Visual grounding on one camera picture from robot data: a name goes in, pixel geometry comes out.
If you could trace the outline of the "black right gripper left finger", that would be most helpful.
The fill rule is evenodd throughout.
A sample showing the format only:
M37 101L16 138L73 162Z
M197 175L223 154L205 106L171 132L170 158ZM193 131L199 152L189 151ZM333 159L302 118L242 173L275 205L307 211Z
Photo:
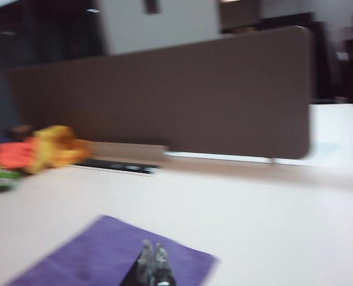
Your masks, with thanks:
M143 248L126 274L124 285L148 285L150 283L152 260L153 244L149 240L143 240Z

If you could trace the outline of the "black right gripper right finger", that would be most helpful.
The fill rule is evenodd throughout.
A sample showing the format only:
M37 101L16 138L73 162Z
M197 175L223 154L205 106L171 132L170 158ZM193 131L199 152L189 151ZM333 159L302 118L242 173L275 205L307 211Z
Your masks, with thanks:
M171 269L168 253L161 243L156 244L152 260L152 285L173 285L177 282Z

